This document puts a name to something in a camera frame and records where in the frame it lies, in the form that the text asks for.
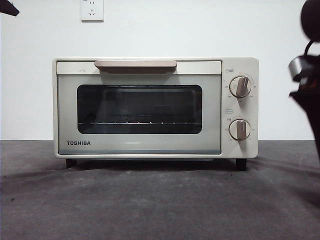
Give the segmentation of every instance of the black foot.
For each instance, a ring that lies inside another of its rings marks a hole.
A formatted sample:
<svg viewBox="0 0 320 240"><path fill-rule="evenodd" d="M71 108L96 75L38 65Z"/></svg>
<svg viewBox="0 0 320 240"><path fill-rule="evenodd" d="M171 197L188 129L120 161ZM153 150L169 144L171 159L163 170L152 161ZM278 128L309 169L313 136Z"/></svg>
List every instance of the black foot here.
<svg viewBox="0 0 320 240"><path fill-rule="evenodd" d="M77 165L77 160L73 160L73 159L66 159L65 160L65 166L67 169L72 168L75 165Z"/></svg>
<svg viewBox="0 0 320 240"><path fill-rule="evenodd" d="M247 159L246 158L237 158L235 160L236 169L238 171L245 171L247 170Z"/></svg>

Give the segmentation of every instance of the temperature knob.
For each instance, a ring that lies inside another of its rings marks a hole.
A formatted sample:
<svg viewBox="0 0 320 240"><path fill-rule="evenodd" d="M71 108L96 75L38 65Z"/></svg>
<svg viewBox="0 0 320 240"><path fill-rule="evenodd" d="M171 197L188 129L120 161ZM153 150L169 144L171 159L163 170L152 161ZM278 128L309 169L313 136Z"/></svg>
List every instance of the temperature knob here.
<svg viewBox="0 0 320 240"><path fill-rule="evenodd" d="M251 82L246 76L238 76L230 82L229 88L233 96L244 98L251 91Z"/></svg>
<svg viewBox="0 0 320 240"><path fill-rule="evenodd" d="M230 135L238 141L246 140L250 135L250 126L245 120L238 119L229 126Z"/></svg>

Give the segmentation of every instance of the wall socket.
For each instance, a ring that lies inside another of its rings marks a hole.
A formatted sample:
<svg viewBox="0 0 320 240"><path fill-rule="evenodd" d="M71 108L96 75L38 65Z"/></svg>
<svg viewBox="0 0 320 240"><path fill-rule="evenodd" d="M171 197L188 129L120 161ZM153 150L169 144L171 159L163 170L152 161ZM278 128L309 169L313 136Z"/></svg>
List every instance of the wall socket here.
<svg viewBox="0 0 320 240"><path fill-rule="evenodd" d="M80 0L80 14L82 21L103 21L104 0Z"/></svg>

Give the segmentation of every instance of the white wall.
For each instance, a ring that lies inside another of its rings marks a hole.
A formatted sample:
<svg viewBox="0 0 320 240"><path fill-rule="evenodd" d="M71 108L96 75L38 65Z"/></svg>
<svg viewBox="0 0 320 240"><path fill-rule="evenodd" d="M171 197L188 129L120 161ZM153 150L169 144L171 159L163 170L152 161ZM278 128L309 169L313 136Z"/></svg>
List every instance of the white wall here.
<svg viewBox="0 0 320 240"><path fill-rule="evenodd" d="M307 39L305 0L104 0L104 22L82 23L79 0L15 0L1 16L1 137L53 138L54 57L256 57L259 139L310 140L288 63Z"/></svg>

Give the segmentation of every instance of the control panel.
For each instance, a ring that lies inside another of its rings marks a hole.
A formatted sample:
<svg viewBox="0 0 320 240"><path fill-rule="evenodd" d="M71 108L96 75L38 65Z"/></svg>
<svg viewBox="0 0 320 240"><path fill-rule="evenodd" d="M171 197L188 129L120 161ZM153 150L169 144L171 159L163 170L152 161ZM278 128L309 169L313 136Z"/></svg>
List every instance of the control panel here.
<svg viewBox="0 0 320 240"><path fill-rule="evenodd" d="M235 158L258 154L258 74L255 58L222 64L221 148Z"/></svg>

